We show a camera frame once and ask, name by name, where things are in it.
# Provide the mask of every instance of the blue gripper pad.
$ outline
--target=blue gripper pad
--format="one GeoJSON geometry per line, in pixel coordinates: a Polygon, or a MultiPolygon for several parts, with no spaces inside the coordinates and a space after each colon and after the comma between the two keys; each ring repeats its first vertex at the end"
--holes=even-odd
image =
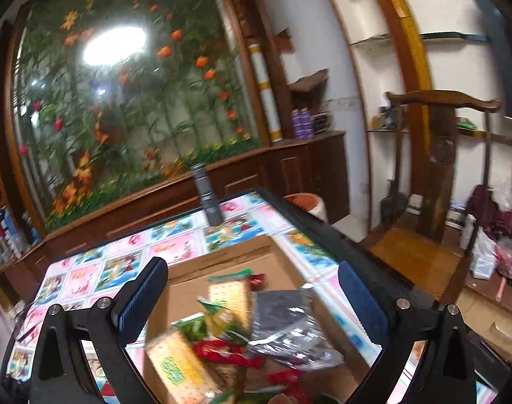
{"type": "Polygon", "coordinates": [[[389,319],[347,261],[339,264],[339,283],[370,341],[384,346],[389,341],[389,319]]]}
{"type": "Polygon", "coordinates": [[[125,283],[115,296],[111,319],[120,346],[134,343],[144,328],[168,282],[168,264],[153,257],[135,280],[125,283]]]}

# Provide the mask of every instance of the glass panel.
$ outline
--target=glass panel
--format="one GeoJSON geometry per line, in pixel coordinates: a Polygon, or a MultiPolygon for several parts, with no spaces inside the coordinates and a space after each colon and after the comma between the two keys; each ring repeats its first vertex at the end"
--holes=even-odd
{"type": "Polygon", "coordinates": [[[36,0],[13,119],[51,232],[130,193],[259,146],[219,0],[36,0]]]}

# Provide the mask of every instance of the chair seat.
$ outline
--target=chair seat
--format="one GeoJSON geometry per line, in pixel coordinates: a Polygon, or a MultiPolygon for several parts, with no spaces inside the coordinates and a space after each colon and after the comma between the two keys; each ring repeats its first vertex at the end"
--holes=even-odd
{"type": "Polygon", "coordinates": [[[370,251],[440,301],[461,261],[449,248],[399,227],[390,228],[370,251]]]}

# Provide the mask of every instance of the maroon cloth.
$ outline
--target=maroon cloth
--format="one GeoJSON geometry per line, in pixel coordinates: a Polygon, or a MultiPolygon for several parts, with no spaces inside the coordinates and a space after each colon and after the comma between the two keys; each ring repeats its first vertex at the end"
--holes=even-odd
{"type": "Polygon", "coordinates": [[[491,199],[491,191],[488,191],[488,201],[483,203],[482,194],[482,185],[477,185],[467,201],[466,214],[478,218],[480,226],[492,240],[512,238],[512,211],[500,211],[498,204],[491,199]]]}

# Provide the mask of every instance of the wooden chair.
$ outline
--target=wooden chair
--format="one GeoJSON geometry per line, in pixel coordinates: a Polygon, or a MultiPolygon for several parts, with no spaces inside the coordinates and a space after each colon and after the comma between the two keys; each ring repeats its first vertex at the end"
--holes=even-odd
{"type": "MultiPolygon", "coordinates": [[[[402,156],[402,133],[397,132],[391,222],[377,227],[362,245],[436,300],[443,304],[454,302],[467,276],[471,250],[479,229],[477,221],[465,252],[457,243],[455,247],[442,244],[454,182],[458,141],[455,109],[470,107],[484,112],[486,139],[482,189],[484,202],[487,203],[491,150],[489,114],[499,109],[500,101],[485,102],[457,91],[423,90],[403,95],[386,95],[390,102],[398,105],[420,103],[428,106],[431,144],[427,181],[419,217],[404,213],[397,218],[402,156]]],[[[397,110],[397,129],[402,129],[402,107],[397,107],[397,110]]]]}

